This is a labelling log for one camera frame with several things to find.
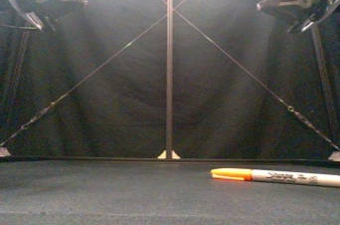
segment marker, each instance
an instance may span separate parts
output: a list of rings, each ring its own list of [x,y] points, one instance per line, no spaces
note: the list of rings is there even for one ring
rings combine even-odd
[[[237,181],[264,181],[340,187],[340,175],[272,171],[243,168],[220,168],[211,171],[212,178]]]

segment black mat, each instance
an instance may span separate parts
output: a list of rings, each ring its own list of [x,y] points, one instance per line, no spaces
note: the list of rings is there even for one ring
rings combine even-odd
[[[339,224],[340,188],[213,180],[232,163],[0,163],[0,224]]]

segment metal pole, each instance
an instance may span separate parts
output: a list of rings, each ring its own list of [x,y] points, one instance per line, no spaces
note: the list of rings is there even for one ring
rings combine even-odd
[[[172,0],[168,0],[168,52],[167,52],[167,159],[172,159]]]

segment black fabric backdrop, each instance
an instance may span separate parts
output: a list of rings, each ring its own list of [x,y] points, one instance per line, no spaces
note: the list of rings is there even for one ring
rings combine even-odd
[[[288,35],[288,27],[256,11],[259,1],[185,0],[176,10],[329,133],[311,32]],[[167,146],[165,15],[163,0],[89,0],[85,10],[60,19],[56,33],[31,33],[11,125],[3,128],[7,136],[113,58],[9,142],[13,154],[161,154]],[[337,97],[339,25],[335,28],[333,22],[339,18],[332,18],[321,33],[328,61],[333,60],[329,71]],[[329,144],[185,19],[173,13],[173,150],[179,156],[327,158]],[[9,41],[13,33],[1,30],[0,34],[3,75],[9,76],[9,47],[19,42]],[[4,81],[4,94],[8,89]]]

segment marker cap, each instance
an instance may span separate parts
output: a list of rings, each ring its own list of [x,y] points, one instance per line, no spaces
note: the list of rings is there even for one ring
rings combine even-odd
[[[237,180],[237,181],[251,181],[251,169],[241,168],[219,168],[211,171],[212,178]]]

